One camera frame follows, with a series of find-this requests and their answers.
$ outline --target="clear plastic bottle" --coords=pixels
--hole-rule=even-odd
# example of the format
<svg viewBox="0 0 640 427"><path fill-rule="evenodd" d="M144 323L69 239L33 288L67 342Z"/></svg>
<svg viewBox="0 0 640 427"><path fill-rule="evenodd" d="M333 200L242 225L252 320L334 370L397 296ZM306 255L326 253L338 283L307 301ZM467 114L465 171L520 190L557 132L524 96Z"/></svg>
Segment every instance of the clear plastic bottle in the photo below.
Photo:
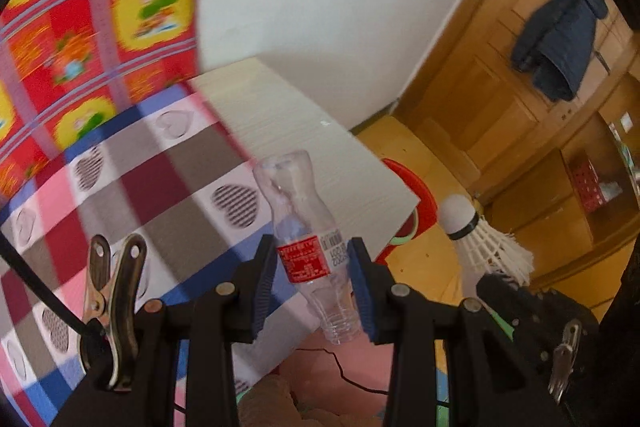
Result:
<svg viewBox="0 0 640 427"><path fill-rule="evenodd" d="M351 299L346 245L318 196L307 151L270 156L254 177L271 205L278 253L289 280L321 321L328 341L343 344L361 331Z"/></svg>

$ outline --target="alligator clip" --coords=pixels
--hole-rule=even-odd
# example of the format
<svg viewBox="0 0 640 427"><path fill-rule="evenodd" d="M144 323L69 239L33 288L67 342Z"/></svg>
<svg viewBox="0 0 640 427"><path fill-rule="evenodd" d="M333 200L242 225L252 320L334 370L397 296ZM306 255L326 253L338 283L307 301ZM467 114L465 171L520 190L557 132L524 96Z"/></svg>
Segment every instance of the alligator clip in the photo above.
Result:
<svg viewBox="0 0 640 427"><path fill-rule="evenodd" d="M562 394L569 385L581 336L582 323L578 319L569 321L562 332L562 343L554 350L554 365L548 389L556 403L560 403Z"/></svg>
<svg viewBox="0 0 640 427"><path fill-rule="evenodd" d="M137 233L129 235L122 247L118 264L111 276L111 248L101 235L94 235L89 245L82 320L89 324L98 321L113 358L107 389L130 390L138 342L133 328L134 304L142 268L146 259L146 243ZM100 353L90 341L79 341L82 368L87 372Z"/></svg>

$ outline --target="black wire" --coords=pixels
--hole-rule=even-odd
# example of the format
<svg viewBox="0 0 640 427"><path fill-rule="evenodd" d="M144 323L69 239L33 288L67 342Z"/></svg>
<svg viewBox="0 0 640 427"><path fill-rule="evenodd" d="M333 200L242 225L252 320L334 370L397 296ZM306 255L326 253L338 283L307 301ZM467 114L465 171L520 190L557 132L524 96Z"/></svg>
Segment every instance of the black wire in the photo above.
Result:
<svg viewBox="0 0 640 427"><path fill-rule="evenodd" d="M324 347L317 347L317 348L311 348L311 347L299 347L297 349L297 351L324 351L325 353L329 354L329 355L333 355L334 360L336 365L338 366L338 369L340 369L340 377L347 383L350 383L351 385L354 385L355 387L357 387L358 389L361 389L363 391L366 391L367 393L374 393L374 394L383 394L385 396L389 395L388 391L382 391L381 389L370 389L369 387L365 387L362 384L359 384L357 382L354 382L353 380L351 380L350 378L347 378L344 376L344 370L342 369L342 365L340 364L340 360L338 360L338 355L336 355L333 351L329 351L328 349L324 349ZM442 400L438 400L438 405L441 407L446 407L447 409L449 408L449 404L447 402L443 402Z"/></svg>
<svg viewBox="0 0 640 427"><path fill-rule="evenodd" d="M604 59L602 54L599 51L594 51L593 55L602 64L602 67L604 68L605 71L607 71L607 74L611 74L611 68L609 68L609 65L607 64L607 61Z"/></svg>
<svg viewBox="0 0 640 427"><path fill-rule="evenodd" d="M100 343L100 336L96 331L87 327L73 311L65 306L65 304L58 299L50 288L36 275L31 266L20 256L15 250L14 245L9 243L9 240L4 237L4 234L0 233L0 257L15 271L17 276L24 282L24 284L35 293L45 306L53 311L67 326L74 330L78 335L91 337Z"/></svg>

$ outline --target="barcode label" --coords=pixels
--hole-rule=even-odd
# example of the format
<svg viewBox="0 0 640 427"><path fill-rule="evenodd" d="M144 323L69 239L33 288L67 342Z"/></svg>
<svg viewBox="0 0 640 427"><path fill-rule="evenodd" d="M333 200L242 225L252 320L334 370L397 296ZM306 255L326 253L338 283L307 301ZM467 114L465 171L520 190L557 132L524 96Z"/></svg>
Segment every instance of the barcode label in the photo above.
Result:
<svg viewBox="0 0 640 427"><path fill-rule="evenodd" d="M332 230L319 236L322 253L329 266L334 269L347 261L347 247L340 230Z"/></svg>
<svg viewBox="0 0 640 427"><path fill-rule="evenodd" d="M342 242L342 234L338 230L332 232L331 234L325 235L321 237L320 244L322 245L323 250L330 250L336 245L340 245Z"/></svg>

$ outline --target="white table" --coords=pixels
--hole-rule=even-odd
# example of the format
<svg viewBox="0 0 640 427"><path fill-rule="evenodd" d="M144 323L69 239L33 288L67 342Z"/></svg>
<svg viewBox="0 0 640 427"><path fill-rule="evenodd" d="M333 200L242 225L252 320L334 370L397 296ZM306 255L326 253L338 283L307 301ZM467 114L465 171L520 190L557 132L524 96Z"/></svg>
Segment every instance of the white table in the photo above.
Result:
<svg viewBox="0 0 640 427"><path fill-rule="evenodd" d="M418 203L417 197L346 129L257 58L190 80L255 158L306 149L320 197L345 238L364 238L380 254ZM256 342L234 345L236 377L250 385L319 326L302 295L271 314Z"/></svg>

